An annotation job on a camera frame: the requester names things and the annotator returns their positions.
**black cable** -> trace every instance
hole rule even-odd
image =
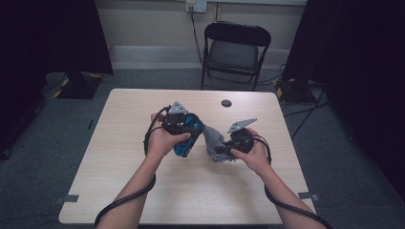
[[[265,82],[268,82],[268,81],[271,81],[271,80],[273,80],[273,79],[276,79],[276,78],[278,78],[278,77],[280,77],[280,76],[282,76],[283,75],[283,73],[279,73],[279,74],[277,74],[276,76],[274,76],[274,77],[271,77],[270,79],[266,79],[266,80],[263,80],[263,81],[258,81],[257,82],[257,86],[265,86],[265,85],[273,85],[274,83],[273,82],[271,82],[271,83],[266,83],[266,84],[264,84]]]
[[[313,214],[312,212],[306,211],[304,209],[301,209],[301,208],[298,208],[298,207],[295,207],[295,206],[292,206],[292,205],[289,205],[289,204],[283,203],[282,201],[277,200],[276,198],[274,198],[271,195],[271,193],[268,191],[266,186],[265,186],[265,193],[266,193],[266,197],[268,198],[268,200],[270,200],[275,205],[288,209],[291,212],[298,213],[298,214],[301,214],[308,218],[314,219],[314,220],[322,223],[322,225],[324,225],[327,229],[333,229],[333,227],[326,220]]]
[[[220,3],[217,2],[217,8],[215,12],[215,21],[218,21],[218,7],[220,6]]]
[[[199,38],[197,37],[196,25],[194,24],[194,9],[192,7],[189,7],[188,9],[190,10],[191,22],[193,23],[194,41],[196,42],[197,55],[199,56],[200,64],[203,65],[202,55],[201,55],[201,51],[200,51]]]
[[[169,109],[170,109],[170,107],[164,107],[164,108],[162,108],[162,109],[157,113],[157,115],[155,116],[155,118],[152,120],[152,122],[151,122],[151,124],[150,124],[150,126],[149,126],[149,128],[148,128],[148,131],[147,131],[146,134],[145,134],[145,139],[144,139],[144,141],[143,141],[143,146],[144,146],[145,155],[146,155],[146,153],[148,152],[149,136],[150,136],[150,135],[152,134],[152,132],[154,132],[156,129],[160,129],[160,128],[161,128],[161,127],[158,127],[158,128],[155,128],[155,129],[152,130],[153,125],[154,125],[155,122],[158,120],[160,114],[161,114],[163,111],[168,111]],[[141,189],[141,190],[135,192],[134,194],[131,194],[131,195],[127,196],[127,197],[120,198],[120,199],[118,199],[118,200],[116,200],[116,201],[110,203],[109,205],[107,205],[104,209],[102,209],[102,210],[98,213],[98,215],[97,215],[97,217],[96,217],[96,220],[95,220],[95,227],[98,226],[98,224],[99,224],[99,222],[101,221],[102,217],[103,217],[105,214],[107,214],[109,211],[111,211],[112,209],[118,207],[119,205],[121,205],[121,204],[123,204],[123,203],[126,203],[126,202],[128,202],[128,201],[130,201],[130,200],[132,200],[132,199],[135,199],[135,198],[138,198],[138,197],[141,197],[141,196],[147,194],[147,193],[148,193],[149,191],[151,191],[152,188],[155,186],[155,183],[156,183],[156,175],[153,175],[153,178],[152,178],[151,182],[150,182],[145,188],[143,188],[143,189]]]
[[[309,112],[309,111],[311,111],[311,110],[313,110],[313,109],[315,109],[315,108],[323,107],[323,106],[327,105],[328,103],[329,103],[329,100],[327,100],[326,102],[324,102],[324,103],[322,103],[321,105],[318,105],[318,106],[316,106],[316,107],[311,107],[311,108],[308,108],[308,109],[305,109],[305,110],[302,110],[302,111],[299,111],[299,112],[293,112],[293,113],[290,113],[290,114],[286,114],[286,115],[284,115],[284,117],[288,117],[288,116],[291,116],[291,115],[297,115],[297,114],[300,114],[300,113]]]
[[[262,142],[265,145],[266,150],[267,150],[267,161],[268,161],[268,163],[271,164],[271,154],[270,154],[270,149],[269,149],[267,141],[260,135],[253,135],[253,136],[259,137],[259,138],[255,137],[254,140]],[[265,186],[265,193],[266,193],[266,197],[268,198],[268,200],[270,200],[275,205],[285,208],[289,211],[301,214],[308,218],[314,219],[314,220],[322,223],[322,225],[324,225],[327,229],[333,229],[333,227],[326,220],[313,214],[312,212],[309,212],[307,210],[304,210],[304,209],[301,209],[301,208],[298,208],[298,207],[295,207],[295,206],[292,206],[292,205],[289,205],[289,204],[283,203],[282,201],[277,200],[274,196],[271,195],[271,193],[268,191],[266,186]]]
[[[304,125],[304,123],[307,121],[307,119],[309,118],[310,114],[312,114],[313,111],[315,111],[316,108],[318,108],[319,102],[322,99],[322,95],[324,95],[326,87],[324,87],[324,89],[322,90],[321,95],[319,95],[315,105],[309,110],[309,112],[307,113],[307,116],[304,118],[304,120],[300,123],[300,125],[297,127],[297,129],[295,130],[294,134],[292,134],[291,139],[294,139],[295,135],[297,135],[298,131],[301,129],[301,127]]]

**folding chair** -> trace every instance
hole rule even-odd
[[[204,50],[202,63],[202,84],[205,72],[233,73],[254,77],[253,89],[257,81],[271,36],[265,29],[233,22],[218,21],[209,24],[204,31]],[[264,47],[259,56],[259,47]]]

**white wall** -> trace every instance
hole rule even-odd
[[[195,47],[190,14],[184,1],[96,1],[109,46]],[[272,36],[272,50],[289,50],[304,6],[207,3],[195,13],[196,31],[218,19],[262,26]]]

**hand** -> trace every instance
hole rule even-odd
[[[151,115],[151,120],[155,118],[157,114]],[[148,142],[148,155],[153,156],[166,156],[174,147],[174,145],[178,142],[185,141],[186,139],[190,138],[190,133],[185,133],[181,135],[170,135],[167,133],[160,125],[160,123],[164,120],[164,114],[160,114],[159,118],[155,121],[152,127],[152,134],[149,137]]]
[[[257,135],[257,132],[246,128],[252,135]],[[254,141],[253,148],[250,150],[248,154],[242,153],[238,150],[232,149],[230,151],[232,155],[236,158],[244,161],[247,167],[253,170],[256,174],[260,175],[262,171],[267,169],[268,167],[271,168],[271,165],[268,163],[266,148],[262,142]]]

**gray carpet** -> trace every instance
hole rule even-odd
[[[260,81],[279,73],[279,70],[263,70]],[[49,74],[47,87],[56,84],[62,76],[63,73]],[[11,158],[0,162],[0,228],[93,228],[61,224],[58,221],[61,205],[54,200],[69,192],[109,92],[114,88],[198,90],[200,76],[198,69],[116,70],[114,76],[104,77],[92,100],[55,99],[53,93],[57,88],[46,92],[40,114],[12,145]],[[234,91],[251,89],[249,85],[215,79],[206,83]],[[264,85],[257,91],[274,92],[274,88]],[[313,88],[317,96],[321,91],[319,87]],[[281,103],[285,115],[311,106]],[[286,117],[291,134],[306,114]],[[88,129],[91,120],[93,125]],[[293,143],[309,190],[320,197],[314,202],[317,213],[334,228],[405,228],[403,202],[374,163],[351,142],[348,127],[332,106],[317,108],[297,132]]]

